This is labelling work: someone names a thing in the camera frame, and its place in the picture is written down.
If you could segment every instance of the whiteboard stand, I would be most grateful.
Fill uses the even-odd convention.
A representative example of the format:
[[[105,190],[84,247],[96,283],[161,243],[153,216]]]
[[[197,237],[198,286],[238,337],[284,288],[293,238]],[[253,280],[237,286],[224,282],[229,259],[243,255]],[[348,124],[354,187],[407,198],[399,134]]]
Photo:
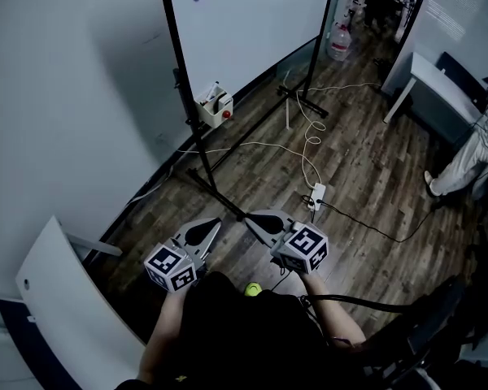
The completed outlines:
[[[175,1],[175,3],[177,7],[180,7],[181,2]],[[316,37],[308,39],[307,41],[305,41],[305,43],[297,47],[291,53],[287,54],[281,59],[278,59],[276,63],[267,70],[267,71],[272,70],[279,63],[289,58],[292,54],[294,54],[298,50],[301,50],[303,47],[309,45],[314,41],[315,47],[312,53],[311,63],[309,65],[309,70],[307,72],[307,75],[300,82],[298,82],[292,89],[287,89],[283,85],[279,86],[279,88],[277,89],[277,95],[280,96],[278,102],[273,107],[271,107],[268,111],[266,111],[264,115],[259,120],[257,120],[257,122],[253,124],[251,128],[244,135],[242,135],[237,140],[237,142],[234,145],[232,145],[229,148],[229,150],[213,166],[211,166],[208,161],[206,149],[204,147],[204,142],[202,139],[202,126],[198,117],[197,106],[192,91],[192,86],[190,83],[188,68],[186,66],[186,61],[185,61],[185,55],[183,53],[183,46],[181,45],[179,28],[176,21],[176,13],[174,11],[175,6],[172,0],[163,0],[164,11],[167,17],[168,28],[170,30],[170,36],[172,38],[173,49],[175,51],[177,66],[178,66],[178,68],[173,70],[176,79],[175,88],[179,90],[179,93],[181,95],[181,100],[185,108],[186,115],[188,116],[188,120],[186,121],[186,123],[190,126],[191,131],[193,133],[194,142],[197,145],[204,170],[207,173],[207,181],[199,175],[197,169],[188,169],[187,173],[202,188],[207,190],[215,199],[217,199],[226,208],[232,211],[236,215],[237,221],[242,221],[246,216],[246,212],[241,210],[237,205],[233,204],[225,195],[220,193],[219,190],[217,189],[216,182],[213,177],[213,173],[217,169],[217,167],[219,167],[223,162],[225,162],[226,159],[228,159],[229,156],[231,156],[233,152],[249,136],[251,136],[251,134],[255,132],[255,130],[257,130],[276,110],[278,110],[278,108],[283,106],[285,101],[288,98],[293,98],[294,100],[297,100],[297,92],[299,91],[302,92],[302,96],[298,96],[298,100],[300,101],[300,103],[314,110],[318,115],[320,115],[320,117],[322,117],[322,119],[326,118],[329,115],[328,111],[324,110],[323,108],[319,107],[313,102],[307,100],[307,93],[309,88],[311,87],[312,76],[314,74],[316,61],[318,59],[318,54],[320,52],[320,46],[324,36],[324,30],[325,30],[325,25],[327,23],[327,16],[329,12],[330,3],[331,3],[330,0],[326,0],[325,10],[324,10],[324,14],[320,26],[320,32],[318,33],[318,35]],[[262,71],[261,72],[262,75],[260,76],[263,76],[267,71]],[[254,80],[252,80],[248,85],[246,85],[246,89],[248,89],[247,92],[252,90],[249,89],[249,87],[252,86],[258,78],[259,76],[256,76]]]

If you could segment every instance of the black chair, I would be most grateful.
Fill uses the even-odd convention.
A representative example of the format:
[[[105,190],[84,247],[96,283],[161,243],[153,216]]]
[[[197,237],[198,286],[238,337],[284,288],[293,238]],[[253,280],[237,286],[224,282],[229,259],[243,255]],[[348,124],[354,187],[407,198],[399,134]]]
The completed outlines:
[[[486,110],[486,89],[447,52],[443,52],[436,63],[436,67],[448,76],[472,100],[477,109],[484,113]]]

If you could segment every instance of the power strip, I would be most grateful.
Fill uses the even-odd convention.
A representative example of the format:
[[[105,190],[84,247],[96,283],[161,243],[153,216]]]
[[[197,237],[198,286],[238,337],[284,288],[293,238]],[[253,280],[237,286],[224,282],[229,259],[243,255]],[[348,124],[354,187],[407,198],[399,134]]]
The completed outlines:
[[[320,203],[324,199],[325,195],[325,185],[316,183],[315,188],[313,188],[311,193],[311,199],[313,200],[314,205],[307,204],[307,208],[310,210],[318,211],[320,210]]]

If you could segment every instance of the black cable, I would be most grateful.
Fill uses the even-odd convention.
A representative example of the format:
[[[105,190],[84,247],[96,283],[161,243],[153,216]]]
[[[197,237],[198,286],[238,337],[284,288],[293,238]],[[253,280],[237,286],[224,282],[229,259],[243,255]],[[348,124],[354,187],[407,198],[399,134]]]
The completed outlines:
[[[311,304],[313,301],[339,301],[352,303],[354,305],[365,306],[374,310],[380,310],[382,312],[391,312],[393,314],[402,314],[408,311],[412,305],[388,305],[386,303],[366,301],[359,299],[358,297],[350,297],[343,295],[304,295],[301,296],[302,301],[306,301]]]
[[[284,277],[282,277],[277,284],[275,284],[275,286],[273,286],[273,289],[271,289],[271,291],[274,291],[277,286],[282,283],[284,280],[286,280],[288,278],[288,276],[291,274],[291,271],[289,271],[289,273],[287,275],[285,275]]]
[[[314,204],[314,201],[312,200],[312,198],[308,197],[307,195],[302,195],[302,201],[306,204],[309,204],[309,205]],[[436,210],[435,208],[432,208],[429,211],[429,213],[420,221],[420,223],[417,224],[416,229],[412,232],[412,234],[410,236],[408,236],[407,238],[404,238],[403,240],[397,240],[397,239],[393,238],[392,236],[385,234],[383,231],[380,231],[375,227],[371,227],[370,225],[367,225],[366,223],[362,223],[358,219],[350,216],[349,214],[346,214],[345,212],[341,212],[336,206],[332,206],[326,202],[321,201],[320,199],[318,200],[318,203],[320,203],[323,206],[326,206],[327,208],[330,208],[331,210],[333,210],[335,212],[338,212],[340,215],[343,215],[349,219],[352,219],[355,223],[363,225],[364,227],[368,228],[369,230],[374,230],[375,232],[378,232],[378,233],[382,234],[383,236],[387,237],[389,240],[392,240],[392,241],[394,241],[396,243],[400,243],[400,244],[404,243],[407,240],[410,240],[417,233],[417,231],[421,228],[421,225],[423,225],[423,223],[426,221],[426,219],[429,217],[429,215],[432,214]]]

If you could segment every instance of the wooden floor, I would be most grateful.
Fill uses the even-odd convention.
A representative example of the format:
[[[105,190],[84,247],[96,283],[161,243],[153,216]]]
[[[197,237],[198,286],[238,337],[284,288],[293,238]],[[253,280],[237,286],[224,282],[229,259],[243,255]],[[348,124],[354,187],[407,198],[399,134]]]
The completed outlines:
[[[356,22],[351,54],[343,63],[323,58],[316,69],[314,87],[379,82],[373,58],[391,59],[390,39],[380,39]],[[303,75],[292,72],[288,85]],[[220,149],[237,140],[277,100],[279,80],[272,80],[248,97],[227,124],[207,138],[209,149]],[[407,116],[383,123],[387,101],[378,88],[364,86],[312,92],[311,100],[330,114],[323,120],[326,132],[311,131],[322,139],[309,146],[307,156],[327,185],[325,200],[384,232],[403,238],[414,230],[433,203],[427,196],[423,171],[434,163],[438,143]],[[291,127],[285,130],[285,107],[275,113],[250,141],[275,143],[302,152],[307,121],[290,103]],[[315,113],[308,111],[312,119]],[[210,154],[212,163],[222,153]],[[143,339],[149,337],[159,315],[164,293],[152,284],[142,262],[156,243],[165,241],[183,223],[220,217],[223,227],[212,254],[210,270],[222,271],[238,288],[250,281],[271,288],[281,278],[269,262],[268,250],[243,223],[236,222],[218,201],[202,191],[186,174],[198,167],[198,155],[175,166],[172,177],[156,193],[142,200],[111,243],[124,256],[105,258],[90,273],[107,300]],[[317,181],[307,166],[312,183]],[[307,222],[310,213],[301,202],[309,189],[303,180],[300,157],[283,149],[247,145],[216,173],[219,190],[243,210],[283,209]],[[392,304],[412,303],[430,293],[450,275],[469,271],[464,250],[471,242],[476,211],[471,201],[455,209],[442,208],[409,241],[397,244],[329,209],[316,214],[316,226],[329,236],[330,253],[319,268],[331,293],[345,293]],[[279,293],[304,293],[296,274],[278,288]],[[370,336],[390,321],[388,314],[346,305]]]

